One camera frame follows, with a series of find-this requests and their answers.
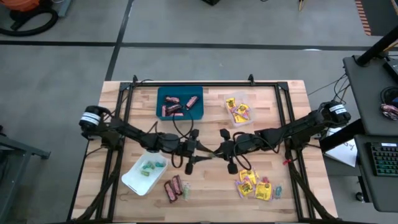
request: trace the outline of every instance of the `black keyboard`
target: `black keyboard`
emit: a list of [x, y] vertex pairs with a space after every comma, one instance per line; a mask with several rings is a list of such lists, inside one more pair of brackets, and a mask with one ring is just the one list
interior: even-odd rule
[[398, 177], [398, 147], [396, 143], [368, 142], [373, 158], [374, 174]]

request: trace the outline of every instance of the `concrete floor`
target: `concrete floor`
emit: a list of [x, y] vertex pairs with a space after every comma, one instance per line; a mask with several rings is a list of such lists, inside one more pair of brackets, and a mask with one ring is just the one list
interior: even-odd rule
[[[34, 37], [0, 40], [115, 42], [129, 0], [76, 0], [66, 18]], [[0, 26], [10, 26], [0, 7]], [[40, 16], [27, 26], [39, 24]], [[370, 46], [354, 0], [308, 0], [298, 13], [294, 0], [135, 0], [123, 42]], [[348, 50], [170, 49], [122, 47], [112, 80], [305, 80], [307, 92], [338, 79]], [[113, 47], [0, 45], [0, 124], [10, 138], [51, 151], [32, 159], [11, 220], [28, 223], [66, 219], [87, 142], [78, 120], [97, 104]], [[309, 96], [313, 109], [333, 98], [333, 86]], [[353, 118], [352, 93], [346, 96]], [[348, 221], [396, 223], [398, 214], [379, 213], [355, 201], [355, 177], [330, 177], [339, 217]]]

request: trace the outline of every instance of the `black desk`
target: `black desk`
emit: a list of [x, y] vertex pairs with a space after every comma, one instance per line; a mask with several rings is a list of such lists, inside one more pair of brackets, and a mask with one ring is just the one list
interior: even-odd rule
[[352, 122], [341, 131], [320, 141], [322, 151], [349, 141], [355, 137], [358, 148], [363, 194], [373, 202], [380, 212], [398, 212], [398, 177], [378, 177], [373, 174], [365, 142], [398, 142], [398, 123], [385, 117], [380, 110], [380, 92], [397, 83], [382, 67], [383, 59], [371, 60], [367, 67], [360, 67], [353, 57], [343, 59], [346, 74], [354, 94], [360, 119]]
[[7, 172], [0, 183], [0, 223], [4, 223], [30, 157], [38, 155], [42, 159], [48, 159], [50, 153], [13, 141], [4, 136], [0, 136], [0, 146], [9, 148], [9, 150], [7, 149], [9, 153], [7, 156]]

